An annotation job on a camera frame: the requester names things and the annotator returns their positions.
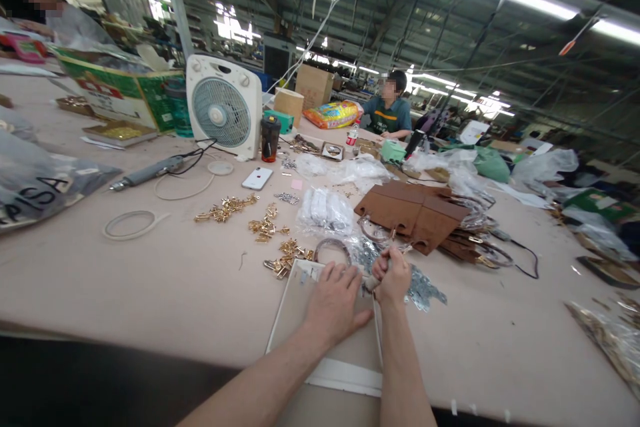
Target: snack bag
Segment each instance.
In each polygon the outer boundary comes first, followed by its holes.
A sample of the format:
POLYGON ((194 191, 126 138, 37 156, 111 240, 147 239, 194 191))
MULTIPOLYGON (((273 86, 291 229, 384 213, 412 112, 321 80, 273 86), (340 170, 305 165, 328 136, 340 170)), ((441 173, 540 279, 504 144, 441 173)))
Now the snack bag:
POLYGON ((316 127, 327 130, 347 127, 362 117, 363 113, 359 103, 344 100, 325 103, 307 109, 302 114, 316 127))

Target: woman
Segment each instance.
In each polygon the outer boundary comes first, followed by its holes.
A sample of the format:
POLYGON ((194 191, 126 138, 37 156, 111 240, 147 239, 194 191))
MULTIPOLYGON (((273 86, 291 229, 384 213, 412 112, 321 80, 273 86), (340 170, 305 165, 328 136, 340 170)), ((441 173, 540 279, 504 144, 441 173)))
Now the woman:
POLYGON ((115 45, 95 20, 65 0, 0 0, 0 4, 6 16, 58 45, 75 49, 89 49, 95 43, 115 45))

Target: green cardboard box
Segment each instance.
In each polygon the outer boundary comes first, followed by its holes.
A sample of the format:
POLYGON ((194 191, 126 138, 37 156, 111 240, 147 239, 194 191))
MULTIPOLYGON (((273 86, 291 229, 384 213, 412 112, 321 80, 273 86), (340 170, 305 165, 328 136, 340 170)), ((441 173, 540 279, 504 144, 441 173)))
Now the green cardboard box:
POLYGON ((164 84, 182 71, 129 73, 96 65, 108 53, 51 48, 64 72, 74 79, 96 116, 126 120, 160 133, 173 130, 171 99, 164 84))
POLYGON ((630 203, 618 201, 595 188, 590 188, 570 198, 564 206, 568 207, 569 205, 600 214, 612 223, 637 213, 635 207, 630 203))

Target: hand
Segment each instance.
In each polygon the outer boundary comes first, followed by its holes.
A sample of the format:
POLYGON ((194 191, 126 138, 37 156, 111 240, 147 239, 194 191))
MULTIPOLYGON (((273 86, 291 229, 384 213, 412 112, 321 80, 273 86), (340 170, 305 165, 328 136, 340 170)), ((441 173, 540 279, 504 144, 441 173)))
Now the hand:
POLYGON ((313 290, 304 325, 318 335, 326 350, 367 325, 373 310, 353 313, 355 296, 360 290, 362 273, 358 267, 329 262, 313 290))
POLYGON ((411 266, 398 247, 391 246, 373 262, 373 276, 381 283, 375 289, 375 298, 383 304, 402 304, 411 285, 411 266))

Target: forearm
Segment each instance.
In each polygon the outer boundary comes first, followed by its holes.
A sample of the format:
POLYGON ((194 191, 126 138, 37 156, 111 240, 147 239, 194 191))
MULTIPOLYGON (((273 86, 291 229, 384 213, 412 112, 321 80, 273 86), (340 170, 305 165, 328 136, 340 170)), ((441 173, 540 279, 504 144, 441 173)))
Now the forearm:
POLYGON ((398 130, 397 132, 391 133, 389 137, 400 139, 406 137, 407 135, 411 135, 411 130, 398 130))
POLYGON ((200 405, 179 427, 274 425, 328 350, 315 339, 313 332, 301 327, 200 405))
POLYGON ((404 304, 383 304, 381 427, 436 426, 404 304))

